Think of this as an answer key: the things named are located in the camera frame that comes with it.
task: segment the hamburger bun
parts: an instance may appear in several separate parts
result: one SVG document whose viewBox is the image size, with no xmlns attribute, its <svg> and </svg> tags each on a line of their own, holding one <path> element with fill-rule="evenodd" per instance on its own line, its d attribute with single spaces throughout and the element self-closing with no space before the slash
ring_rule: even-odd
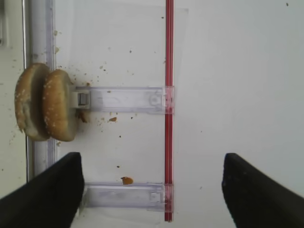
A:
<svg viewBox="0 0 304 228">
<path fill-rule="evenodd" d="M 69 105 L 72 83 L 67 72 L 55 70 L 43 86 L 42 110 L 49 134 L 60 141 L 72 141 L 77 132 L 77 113 Z"/>
<path fill-rule="evenodd" d="M 48 74 L 49 68 L 45 64 L 31 64 L 23 71 L 15 88 L 17 125 L 35 141 L 49 138 L 42 115 L 43 85 Z"/>
</svg>

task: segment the white wall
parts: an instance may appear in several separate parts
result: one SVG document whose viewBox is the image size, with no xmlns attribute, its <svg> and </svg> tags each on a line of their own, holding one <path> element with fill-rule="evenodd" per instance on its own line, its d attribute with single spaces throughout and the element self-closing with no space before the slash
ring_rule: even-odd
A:
<svg viewBox="0 0 304 228">
<path fill-rule="evenodd" d="M 221 192 L 227 152 L 304 196 L 304 2 L 177 5 L 189 7 L 189 19 L 176 85 L 172 227 L 232 228 Z"/>
<path fill-rule="evenodd" d="M 0 198 L 26 181 L 25 135 L 14 111 L 16 81 L 23 71 L 21 1 L 5 1 L 4 43 L 0 46 Z"/>
</svg>

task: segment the transparent plastic panel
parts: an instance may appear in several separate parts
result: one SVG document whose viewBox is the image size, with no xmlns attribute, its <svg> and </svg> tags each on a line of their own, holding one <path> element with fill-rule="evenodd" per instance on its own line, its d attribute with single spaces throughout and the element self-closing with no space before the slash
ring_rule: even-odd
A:
<svg viewBox="0 0 304 228">
<path fill-rule="evenodd" d="M 165 191 L 172 186 L 163 184 L 87 183 L 83 205 L 88 208 L 138 208 L 152 211 L 164 211 Z"/>
<path fill-rule="evenodd" d="M 173 114 L 173 87 L 76 87 L 73 106 L 92 112 Z"/>
<path fill-rule="evenodd" d="M 120 191 L 129 190 L 129 186 L 121 185 L 123 176 L 130 176 L 142 184 L 164 182 L 165 127 L 162 114 L 174 111 L 171 103 L 174 90 L 165 87 L 165 0 L 161 4 L 153 0 L 140 3 L 90 0 L 89 4 L 84 0 L 42 0 L 32 4 L 32 12 L 34 62 L 44 62 L 52 70 L 67 71 L 77 88 L 88 84 L 91 91 L 96 87 L 111 87 L 117 89 L 116 95 L 125 86 L 159 88 L 166 95 L 165 100 L 162 98 L 161 112 L 157 112 L 161 115 L 151 115 L 155 110 L 149 113 L 147 109 L 138 108 L 133 99 L 133 105 L 130 102 L 125 103 L 127 106 L 120 106 L 128 110 L 125 112 L 121 112 L 122 109 L 91 112 L 89 123 L 79 123 L 72 142 L 53 139 L 36 142 L 35 173 L 39 174 L 68 152 L 77 151 L 82 155 L 87 183 L 95 182 L 102 186 L 115 182 L 120 184 Z M 186 28 L 185 15 L 185 10 L 176 14 L 180 18 L 180 27 L 184 28 L 182 35 Z M 178 64 L 181 62 L 182 42 L 183 39 L 175 42 Z M 93 98 L 98 98 L 98 93 L 104 91 L 98 91 Z M 113 103 L 107 103 L 109 107 L 117 108 Z M 163 187 L 165 192 L 171 188 Z M 93 192 L 97 194 L 98 189 L 103 188 L 95 188 L 91 195 Z"/>
</svg>

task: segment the bun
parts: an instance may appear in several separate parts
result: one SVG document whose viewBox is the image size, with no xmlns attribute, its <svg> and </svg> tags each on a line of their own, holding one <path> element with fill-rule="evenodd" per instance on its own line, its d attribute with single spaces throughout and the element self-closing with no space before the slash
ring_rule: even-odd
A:
<svg viewBox="0 0 304 228">
<path fill-rule="evenodd" d="M 67 72 L 55 70 L 50 73 L 43 89 L 43 116 L 49 134 L 60 141 L 72 141 L 77 132 L 77 113 L 70 108 L 72 83 Z"/>
<path fill-rule="evenodd" d="M 21 74 L 15 88 L 17 125 L 35 141 L 49 138 L 42 115 L 43 84 L 48 74 L 49 68 L 45 64 L 31 64 Z"/>
</svg>

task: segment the white surface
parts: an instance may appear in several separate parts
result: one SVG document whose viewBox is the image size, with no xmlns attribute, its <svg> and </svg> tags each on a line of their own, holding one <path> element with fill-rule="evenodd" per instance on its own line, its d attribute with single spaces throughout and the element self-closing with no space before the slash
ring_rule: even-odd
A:
<svg viewBox="0 0 304 228">
<path fill-rule="evenodd" d="M 17 129 L 15 84 L 23 71 L 21 1 L 5 2 L 4 43 L 0 46 L 0 198 L 26 181 L 25 135 Z"/>
<path fill-rule="evenodd" d="M 57 67 L 75 85 L 164 86 L 163 7 L 98 0 L 55 5 Z M 108 122 L 112 117 L 116 123 Z M 90 119 L 57 149 L 59 156 L 82 153 L 86 182 L 164 181 L 164 115 L 91 113 Z"/>
</svg>

